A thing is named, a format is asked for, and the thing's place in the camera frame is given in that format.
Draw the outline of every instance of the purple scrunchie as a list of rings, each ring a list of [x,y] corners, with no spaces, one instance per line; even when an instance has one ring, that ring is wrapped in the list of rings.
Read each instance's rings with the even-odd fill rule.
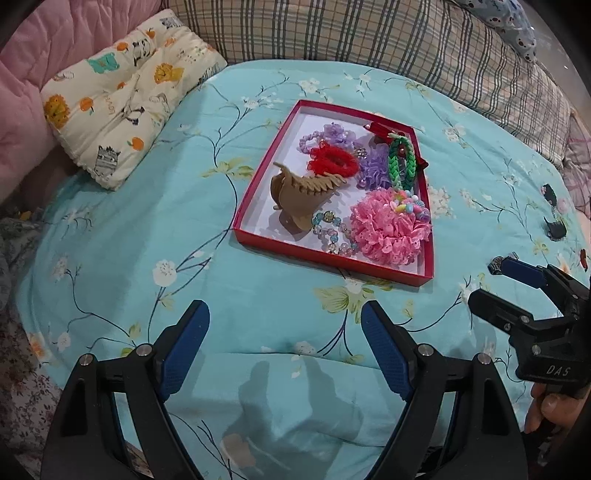
[[[348,152],[352,152],[356,146],[356,135],[351,130],[345,130],[336,123],[326,124],[324,126],[324,140],[333,147],[339,147]]]
[[[367,148],[367,157],[359,160],[357,188],[375,190],[380,187],[387,189],[392,186],[392,181],[388,174],[389,150],[389,146],[385,143]]]

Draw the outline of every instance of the green braided hair band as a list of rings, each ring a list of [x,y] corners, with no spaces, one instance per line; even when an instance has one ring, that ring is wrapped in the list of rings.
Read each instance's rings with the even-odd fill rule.
[[[392,187],[395,189],[410,190],[414,185],[414,178],[417,173],[417,159],[414,156],[413,143],[408,137],[404,135],[397,135],[395,133],[388,134],[393,138],[388,152],[388,173],[390,180],[392,180]],[[400,180],[400,170],[398,168],[398,148],[400,145],[405,147],[405,173],[404,180]]]

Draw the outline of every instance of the pink lace scrunchie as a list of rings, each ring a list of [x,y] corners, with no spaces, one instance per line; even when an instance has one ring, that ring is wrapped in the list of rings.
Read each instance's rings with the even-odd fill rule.
[[[400,198],[398,191],[380,188],[351,207],[352,238],[361,253],[380,264],[414,262],[421,251],[421,240],[431,233],[428,210],[422,208],[418,214],[421,220],[415,213],[397,213]]]

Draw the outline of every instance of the floral blanket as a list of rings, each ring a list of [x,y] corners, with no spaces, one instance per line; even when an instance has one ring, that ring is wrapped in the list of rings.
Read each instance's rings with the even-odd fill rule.
[[[435,278],[421,288],[357,277],[247,249],[229,230],[248,181],[301,98],[412,125],[429,162]],[[541,190],[552,186],[553,209]],[[550,241],[544,217],[562,219]],[[378,299],[417,342],[445,355],[494,359],[520,421],[530,403],[507,336],[466,302],[482,287],[536,318],[544,295],[486,268],[516,252],[581,281],[583,238],[556,169],[521,141],[435,91],[347,63],[253,61],[190,93],[117,192],[87,174],[46,213],[36,258],[17,294],[47,372],[63,386],[76,359],[128,354],[178,321],[193,299],[211,324],[181,391],[167,401],[207,479],[363,479],[403,408],[359,325]],[[447,398],[434,442],[443,440]],[[137,442],[121,403],[126,438]]]

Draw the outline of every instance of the blue gripper pad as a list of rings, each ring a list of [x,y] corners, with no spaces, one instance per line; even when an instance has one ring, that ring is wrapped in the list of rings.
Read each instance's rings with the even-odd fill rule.
[[[534,288],[545,287],[547,282],[544,273],[527,263],[514,258],[505,258],[501,262],[501,272],[504,276],[517,280]]]
[[[363,334],[374,353],[390,390],[400,394],[404,401],[408,401],[413,392],[408,376],[408,362],[379,319],[373,306],[374,303],[381,310],[381,307],[375,301],[365,303],[361,310]]]
[[[163,400],[176,393],[183,385],[184,379],[191,368],[197,351],[203,343],[209,328],[209,308],[205,302],[200,302],[191,314],[185,328],[180,333],[176,343],[170,349],[162,364],[162,381],[160,394]]]

